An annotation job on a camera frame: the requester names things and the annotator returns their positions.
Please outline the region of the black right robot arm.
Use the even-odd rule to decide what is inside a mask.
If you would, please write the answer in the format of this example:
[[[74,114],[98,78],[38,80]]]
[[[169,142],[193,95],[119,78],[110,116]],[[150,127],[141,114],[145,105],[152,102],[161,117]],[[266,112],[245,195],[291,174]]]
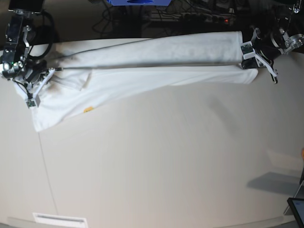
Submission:
[[[6,30],[6,42],[0,58],[0,75],[22,86],[48,81],[51,69],[47,68],[45,57],[55,41],[53,17],[43,10],[42,0],[12,0],[9,10],[14,12]],[[49,20],[48,47],[39,56],[31,56],[30,47],[36,43],[40,33],[32,25],[32,15],[41,15]],[[148,39],[140,42],[139,52],[142,63],[135,55],[127,53],[127,62],[110,63],[109,57],[102,55],[100,65],[86,60],[78,69],[107,67],[174,66],[179,64],[230,65],[240,64],[245,59],[241,51],[243,35],[240,31],[213,32]]]

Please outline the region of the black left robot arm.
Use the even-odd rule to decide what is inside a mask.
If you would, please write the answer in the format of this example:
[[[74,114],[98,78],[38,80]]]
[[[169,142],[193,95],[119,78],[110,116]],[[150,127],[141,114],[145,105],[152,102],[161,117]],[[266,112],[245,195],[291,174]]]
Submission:
[[[266,0],[252,25],[251,42],[255,51],[273,66],[280,55],[304,45],[304,2]]]

